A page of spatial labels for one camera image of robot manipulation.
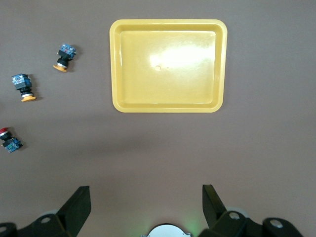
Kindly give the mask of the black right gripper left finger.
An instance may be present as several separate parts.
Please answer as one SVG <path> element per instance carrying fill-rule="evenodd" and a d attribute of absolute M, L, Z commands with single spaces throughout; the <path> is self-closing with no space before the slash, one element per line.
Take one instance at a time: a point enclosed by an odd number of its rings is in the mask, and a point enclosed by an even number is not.
<path fill-rule="evenodd" d="M 0 237 L 77 237 L 90 213 L 90 188 L 80 186 L 56 213 L 42 215 L 26 227 L 0 223 Z"/>

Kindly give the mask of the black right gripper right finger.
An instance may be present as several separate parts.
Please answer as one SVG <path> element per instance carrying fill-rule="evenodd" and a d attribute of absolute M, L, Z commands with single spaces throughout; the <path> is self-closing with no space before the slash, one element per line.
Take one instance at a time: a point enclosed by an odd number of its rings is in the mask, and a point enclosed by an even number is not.
<path fill-rule="evenodd" d="M 303 237 L 287 220 L 271 217 L 257 224 L 241 212 L 228 211 L 212 185 L 202 186 L 202 208 L 208 228 L 198 237 Z"/>

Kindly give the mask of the yellow mushroom push button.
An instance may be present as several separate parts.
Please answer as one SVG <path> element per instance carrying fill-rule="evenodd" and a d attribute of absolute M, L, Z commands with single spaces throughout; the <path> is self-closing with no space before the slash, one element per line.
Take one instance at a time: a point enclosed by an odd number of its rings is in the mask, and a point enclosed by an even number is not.
<path fill-rule="evenodd" d="M 32 82 L 27 74 L 18 74 L 11 77 L 15 89 L 18 90 L 22 97 L 22 102 L 36 100 L 32 92 Z"/>
<path fill-rule="evenodd" d="M 69 44 L 62 44 L 57 53 L 60 57 L 53 67 L 61 72 L 67 72 L 69 62 L 74 59 L 77 54 L 75 47 Z"/>

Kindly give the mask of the brown table mat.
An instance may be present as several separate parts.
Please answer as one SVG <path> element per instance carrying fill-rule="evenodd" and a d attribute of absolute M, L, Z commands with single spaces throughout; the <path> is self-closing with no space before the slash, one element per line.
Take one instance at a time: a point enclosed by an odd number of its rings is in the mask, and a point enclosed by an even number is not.
<path fill-rule="evenodd" d="M 121 113 L 109 29 L 118 19 L 219 19 L 228 29 L 215 113 Z M 67 72 L 53 67 L 76 48 Z M 12 76 L 27 74 L 22 102 Z M 202 186 L 261 222 L 316 237 L 316 0 L 0 0 L 0 222 L 22 228 L 88 185 L 78 237 L 139 237 L 160 223 L 197 236 Z"/>

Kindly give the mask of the red mushroom push button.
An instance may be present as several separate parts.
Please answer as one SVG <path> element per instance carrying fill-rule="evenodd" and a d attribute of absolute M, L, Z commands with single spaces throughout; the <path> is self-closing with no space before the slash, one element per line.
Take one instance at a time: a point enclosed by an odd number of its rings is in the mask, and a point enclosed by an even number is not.
<path fill-rule="evenodd" d="M 0 139 L 3 141 L 1 146 L 9 153 L 23 147 L 22 142 L 18 138 L 14 137 L 7 127 L 0 129 Z"/>

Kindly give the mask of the yellow plastic tray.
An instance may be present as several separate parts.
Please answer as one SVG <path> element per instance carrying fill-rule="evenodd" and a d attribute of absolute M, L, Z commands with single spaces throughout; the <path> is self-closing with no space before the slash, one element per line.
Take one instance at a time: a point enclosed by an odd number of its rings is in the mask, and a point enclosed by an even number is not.
<path fill-rule="evenodd" d="M 120 19 L 109 31 L 122 113 L 213 113 L 224 100 L 228 30 L 217 19 Z"/>

